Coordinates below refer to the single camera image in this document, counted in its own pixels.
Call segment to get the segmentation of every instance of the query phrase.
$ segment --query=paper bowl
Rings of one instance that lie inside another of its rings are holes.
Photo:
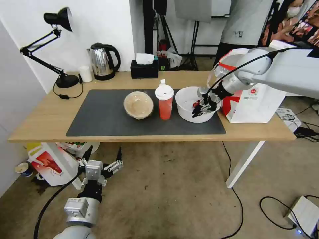
[[[149,116],[154,108],[152,99],[141,91],[129,93],[125,97],[123,105],[126,113],[137,120]]]

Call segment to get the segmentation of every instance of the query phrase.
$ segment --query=face mask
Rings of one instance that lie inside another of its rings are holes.
[[[287,17],[292,18],[292,17],[296,16],[299,13],[300,8],[301,7],[290,7],[290,8],[288,8]]]

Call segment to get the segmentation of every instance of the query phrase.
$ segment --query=black desk lamp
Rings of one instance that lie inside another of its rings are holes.
[[[41,37],[39,40],[31,43],[30,45],[23,47],[20,49],[20,53],[29,57],[30,59],[36,61],[37,63],[40,63],[41,65],[49,68],[50,70],[54,71],[55,73],[59,74],[58,79],[56,80],[56,85],[60,88],[69,88],[74,85],[76,85],[79,82],[79,78],[75,75],[68,75],[64,73],[63,69],[58,68],[56,66],[52,66],[39,58],[35,57],[32,55],[33,52],[36,50],[39,50],[40,48],[44,47],[45,45],[49,44],[50,42],[54,41],[55,39],[59,38],[61,35],[61,29],[59,29],[57,26],[61,25],[65,29],[72,31],[71,25],[70,25],[70,20],[72,18],[71,11],[68,7],[62,8],[58,13],[45,13],[43,15],[44,21],[48,24],[50,24],[53,27],[53,30],[46,34],[45,36]],[[49,40],[48,42],[41,44],[41,45],[36,45],[37,42],[43,40],[44,38],[54,34],[55,38]]]

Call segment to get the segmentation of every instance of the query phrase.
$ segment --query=gray t-shirt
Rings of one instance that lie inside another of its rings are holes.
[[[257,45],[273,0],[233,0],[221,42]]]

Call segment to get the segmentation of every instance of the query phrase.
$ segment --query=power strip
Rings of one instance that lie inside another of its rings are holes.
[[[319,207],[317,207],[304,196],[301,196],[296,200],[291,209],[295,213],[297,220],[304,232],[311,236],[316,224],[319,221]],[[286,215],[286,219],[290,224],[297,226],[296,230],[300,234],[303,234],[304,237],[307,237],[298,226],[295,217],[291,212]]]

